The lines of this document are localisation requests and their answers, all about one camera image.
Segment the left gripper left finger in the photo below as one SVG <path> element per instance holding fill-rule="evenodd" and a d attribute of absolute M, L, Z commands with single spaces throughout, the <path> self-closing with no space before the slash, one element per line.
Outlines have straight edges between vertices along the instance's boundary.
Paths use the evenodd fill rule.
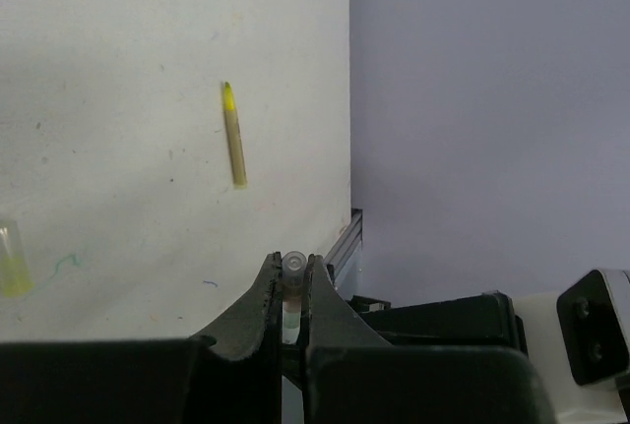
<path fill-rule="evenodd" d="M 191 423 L 282 421 L 281 262 L 268 255 L 252 286 L 192 336 Z"/>

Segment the clear pen cap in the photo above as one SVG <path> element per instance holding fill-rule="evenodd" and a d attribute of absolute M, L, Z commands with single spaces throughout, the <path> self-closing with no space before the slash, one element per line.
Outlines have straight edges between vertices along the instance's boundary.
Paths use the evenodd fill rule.
<path fill-rule="evenodd" d="M 300 313 L 306 267 L 307 258 L 299 251 L 287 252 L 282 258 L 283 309 L 287 313 Z"/>

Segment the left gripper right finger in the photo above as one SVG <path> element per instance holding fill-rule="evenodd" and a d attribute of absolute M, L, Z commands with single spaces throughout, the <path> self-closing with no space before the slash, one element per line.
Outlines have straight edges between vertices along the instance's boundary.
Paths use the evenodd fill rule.
<path fill-rule="evenodd" d="M 348 306 L 323 258 L 309 258 L 303 348 L 307 423 L 374 422 L 384 398 L 382 360 L 392 345 Z"/>

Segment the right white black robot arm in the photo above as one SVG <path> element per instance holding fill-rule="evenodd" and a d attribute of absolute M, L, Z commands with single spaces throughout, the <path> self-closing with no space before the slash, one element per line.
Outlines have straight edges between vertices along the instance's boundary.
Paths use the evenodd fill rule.
<path fill-rule="evenodd" d="M 594 269 L 563 292 L 511 299 L 495 291 L 394 308 L 350 307 L 394 345 L 501 345 L 525 353 L 561 423 L 629 420 L 629 273 Z"/>

